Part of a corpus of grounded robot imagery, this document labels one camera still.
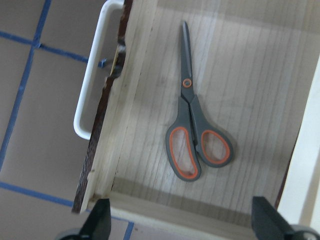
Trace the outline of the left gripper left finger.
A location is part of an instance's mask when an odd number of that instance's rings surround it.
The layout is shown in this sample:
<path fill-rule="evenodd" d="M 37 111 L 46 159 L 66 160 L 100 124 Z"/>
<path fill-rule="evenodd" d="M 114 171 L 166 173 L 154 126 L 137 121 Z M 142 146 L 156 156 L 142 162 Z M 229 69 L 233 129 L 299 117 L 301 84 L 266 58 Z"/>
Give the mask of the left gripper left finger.
<path fill-rule="evenodd" d="M 108 198 L 99 199 L 82 228 L 57 235 L 57 240 L 108 240 L 111 234 L 111 205 Z"/>

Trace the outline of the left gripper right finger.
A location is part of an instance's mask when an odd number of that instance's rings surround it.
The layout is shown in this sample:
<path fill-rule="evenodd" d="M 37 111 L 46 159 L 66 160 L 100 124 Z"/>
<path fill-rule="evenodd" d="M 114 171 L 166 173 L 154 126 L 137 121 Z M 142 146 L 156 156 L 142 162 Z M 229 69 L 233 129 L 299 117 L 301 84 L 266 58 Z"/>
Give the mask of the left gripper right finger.
<path fill-rule="evenodd" d="M 318 240 L 311 227 L 289 224 L 263 196 L 252 198 L 251 227 L 259 240 Z"/>

